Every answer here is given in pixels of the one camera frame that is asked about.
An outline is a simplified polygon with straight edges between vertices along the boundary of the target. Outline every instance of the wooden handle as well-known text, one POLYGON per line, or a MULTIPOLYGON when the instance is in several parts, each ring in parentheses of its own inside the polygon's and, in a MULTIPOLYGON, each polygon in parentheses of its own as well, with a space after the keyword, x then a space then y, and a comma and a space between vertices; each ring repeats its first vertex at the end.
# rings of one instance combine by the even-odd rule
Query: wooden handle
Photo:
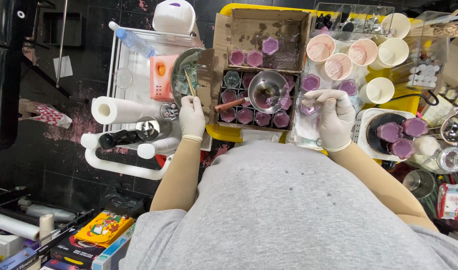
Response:
POLYGON ((224 104, 221 104, 221 105, 217 105, 214 107, 214 111, 217 113, 220 113, 220 112, 223 112, 223 111, 226 111, 232 107, 236 107, 236 106, 239 106, 239 105, 242 105, 246 103, 246 98, 239 98, 238 100, 236 101, 231 101, 231 102, 228 102, 228 103, 224 103, 224 104))

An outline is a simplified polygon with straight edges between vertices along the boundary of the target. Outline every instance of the orange heater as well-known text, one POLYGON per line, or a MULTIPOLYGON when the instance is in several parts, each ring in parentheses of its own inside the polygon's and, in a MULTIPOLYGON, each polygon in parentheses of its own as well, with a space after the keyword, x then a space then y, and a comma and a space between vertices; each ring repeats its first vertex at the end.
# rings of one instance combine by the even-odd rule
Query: orange heater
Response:
POLYGON ((150 98, 173 102, 170 77, 178 55, 152 56, 150 58, 150 98))

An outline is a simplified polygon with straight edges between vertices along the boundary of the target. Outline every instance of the yellow gift bag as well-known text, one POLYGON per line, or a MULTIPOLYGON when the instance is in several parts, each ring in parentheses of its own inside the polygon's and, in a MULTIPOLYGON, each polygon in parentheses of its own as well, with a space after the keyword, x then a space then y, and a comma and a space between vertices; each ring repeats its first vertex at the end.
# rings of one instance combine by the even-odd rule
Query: yellow gift bag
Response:
POLYGON ((104 210, 74 237, 107 248, 132 224, 134 224, 133 218, 104 210))

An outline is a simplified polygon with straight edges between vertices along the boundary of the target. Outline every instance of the silver canister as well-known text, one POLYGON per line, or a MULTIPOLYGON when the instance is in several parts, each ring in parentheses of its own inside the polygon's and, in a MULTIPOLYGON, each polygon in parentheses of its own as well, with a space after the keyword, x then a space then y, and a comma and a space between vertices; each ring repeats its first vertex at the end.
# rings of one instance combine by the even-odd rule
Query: silver canister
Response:
POLYGON ((138 122, 137 135, 146 142, 152 142, 169 137, 172 133, 172 122, 161 117, 147 117, 147 121, 138 122))

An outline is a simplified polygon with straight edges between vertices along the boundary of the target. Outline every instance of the person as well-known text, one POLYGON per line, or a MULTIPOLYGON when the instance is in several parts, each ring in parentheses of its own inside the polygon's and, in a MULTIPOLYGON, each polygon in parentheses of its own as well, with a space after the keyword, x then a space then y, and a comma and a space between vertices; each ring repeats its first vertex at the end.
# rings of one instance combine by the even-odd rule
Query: person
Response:
POLYGON ((458 241, 351 141, 355 111, 340 90, 315 90, 328 156, 249 141, 218 156, 199 185, 205 119, 182 99, 182 141, 141 215, 121 270, 458 269, 458 241))

